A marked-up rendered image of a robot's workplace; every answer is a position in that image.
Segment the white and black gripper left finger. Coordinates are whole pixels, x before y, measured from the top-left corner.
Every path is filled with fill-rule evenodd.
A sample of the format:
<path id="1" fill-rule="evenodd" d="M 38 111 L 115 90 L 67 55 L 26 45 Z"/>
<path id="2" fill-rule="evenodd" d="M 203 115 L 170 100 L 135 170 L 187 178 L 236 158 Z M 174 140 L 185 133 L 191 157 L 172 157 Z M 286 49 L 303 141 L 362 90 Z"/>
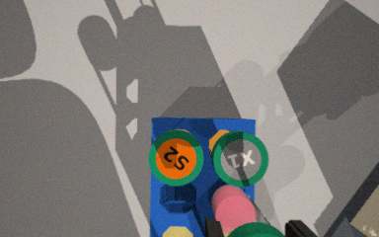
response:
<path id="1" fill-rule="evenodd" d="M 205 237 L 224 237 L 221 223 L 216 218 L 205 218 Z"/>

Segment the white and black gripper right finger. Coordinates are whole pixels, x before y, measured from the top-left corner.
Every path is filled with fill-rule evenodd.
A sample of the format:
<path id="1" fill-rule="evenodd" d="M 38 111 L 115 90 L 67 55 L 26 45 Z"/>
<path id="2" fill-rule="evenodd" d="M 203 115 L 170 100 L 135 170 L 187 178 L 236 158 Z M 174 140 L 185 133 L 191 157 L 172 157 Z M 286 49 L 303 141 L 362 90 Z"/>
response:
<path id="1" fill-rule="evenodd" d="M 285 237 L 318 237 L 301 220 L 289 220 L 285 223 Z"/>

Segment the blue tube rack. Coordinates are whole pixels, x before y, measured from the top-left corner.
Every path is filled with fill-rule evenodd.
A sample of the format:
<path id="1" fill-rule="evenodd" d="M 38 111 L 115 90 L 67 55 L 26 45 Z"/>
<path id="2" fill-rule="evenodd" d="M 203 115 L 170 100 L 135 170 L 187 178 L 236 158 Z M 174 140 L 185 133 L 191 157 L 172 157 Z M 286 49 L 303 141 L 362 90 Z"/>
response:
<path id="1" fill-rule="evenodd" d="M 163 184 L 151 172 L 150 237 L 161 237 L 170 226 L 185 227 L 194 237 L 205 237 L 205 218 L 214 218 L 209 200 L 219 187 L 228 185 L 213 168 L 209 140 L 219 130 L 241 130 L 256 136 L 256 120 L 152 118 L 151 146 L 161 134 L 174 129 L 186 129 L 198 140 L 203 151 L 203 166 L 192 182 L 178 187 Z"/>

